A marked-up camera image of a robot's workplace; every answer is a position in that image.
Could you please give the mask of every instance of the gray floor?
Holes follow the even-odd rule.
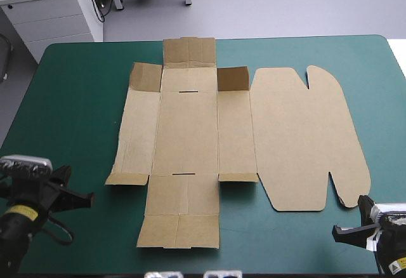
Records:
[[[406,38],[406,0],[124,0],[104,26],[105,41],[180,36],[291,37],[380,34]],[[36,64],[0,13],[0,33],[15,45],[10,78],[0,84],[0,145]]]

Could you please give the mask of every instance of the desk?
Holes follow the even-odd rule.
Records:
[[[217,41],[219,67],[296,69],[319,65],[343,87],[369,165],[370,196],[405,201],[406,82],[380,36]],[[331,184],[321,212],[278,213],[258,184],[221,184],[220,249],[140,249],[146,187],[106,187],[115,158],[134,61],[162,63],[162,42],[54,44],[41,61],[1,155],[49,157],[72,165],[70,186],[94,191],[93,209],[57,214],[76,231],[70,247],[39,234],[22,264],[31,273],[144,273],[239,268],[245,273],[375,273],[372,253],[331,236],[333,224],[358,226]]]

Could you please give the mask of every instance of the cardboard panel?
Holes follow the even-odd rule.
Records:
[[[145,215],[187,215],[188,177],[150,176]]]
[[[341,204],[357,205],[360,194],[368,194],[370,176],[357,132],[346,106],[344,93],[336,79],[326,70],[307,68],[310,90],[324,100],[324,124],[328,137],[325,149],[329,154],[329,171]]]
[[[218,214],[218,174],[189,175],[187,196],[189,215]]]
[[[160,93],[129,89],[107,185],[145,185],[152,168]]]
[[[129,78],[129,88],[137,91],[159,92],[162,66],[136,62]]]
[[[145,215],[212,215],[218,213],[218,177],[216,173],[150,176]]]
[[[162,92],[152,173],[217,173],[216,92]]]
[[[337,171],[342,203],[356,206],[370,179],[343,92],[325,70],[310,67],[308,76],[309,89],[290,68],[256,72],[251,108],[259,176],[276,210],[311,211],[324,209],[329,172]]]
[[[180,216],[176,248],[219,248],[218,215]]]
[[[179,216],[145,216],[138,236],[137,247],[175,247],[178,222]]]
[[[148,183],[145,219],[138,246],[218,248],[217,178],[216,173],[152,175]],[[179,216],[179,223],[174,216]],[[161,222],[169,226],[158,226]]]
[[[258,183],[257,173],[221,173],[218,176],[219,182],[254,182]]]
[[[249,91],[248,67],[224,67],[217,69],[219,91]]]
[[[217,91],[216,68],[164,69],[162,91]]]
[[[218,136],[219,179],[257,182],[249,91],[218,93]]]
[[[185,37],[164,40],[164,67],[215,67],[216,40],[214,38]]]
[[[218,215],[145,216],[139,248],[219,248]]]

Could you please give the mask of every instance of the black cable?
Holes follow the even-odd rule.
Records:
[[[108,13],[106,13],[106,14],[104,15],[104,14],[97,8],[97,5],[96,5],[95,1],[94,1],[94,0],[90,0],[90,1],[91,1],[92,4],[93,4],[93,9],[94,9],[94,11],[95,11],[95,13],[96,13],[97,20],[99,20],[101,23],[103,23],[103,22],[105,21],[105,16],[107,16],[107,14],[110,12],[111,5],[110,5],[110,8],[109,8]]]
[[[111,1],[110,1],[110,6],[108,7],[107,12],[103,15],[103,18],[104,18],[105,16],[107,16],[107,15],[110,13],[110,11],[112,10],[113,1],[114,1],[114,0],[111,0]]]
[[[48,222],[50,222],[53,225],[62,229],[68,235],[69,240],[63,240],[63,239],[57,237],[54,233],[52,233],[51,231],[49,231],[46,228],[41,229],[41,232],[49,235],[55,242],[57,242],[61,245],[67,246],[67,245],[71,245],[73,243],[73,241],[75,239],[75,234],[65,224],[63,224],[62,222],[59,222],[57,219],[53,218],[52,216],[48,217]]]

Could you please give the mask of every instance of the warning label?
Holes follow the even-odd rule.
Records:
[[[396,261],[389,264],[389,269],[391,270],[393,275],[399,273],[401,270],[404,270],[405,268],[406,268],[406,257],[397,259]]]

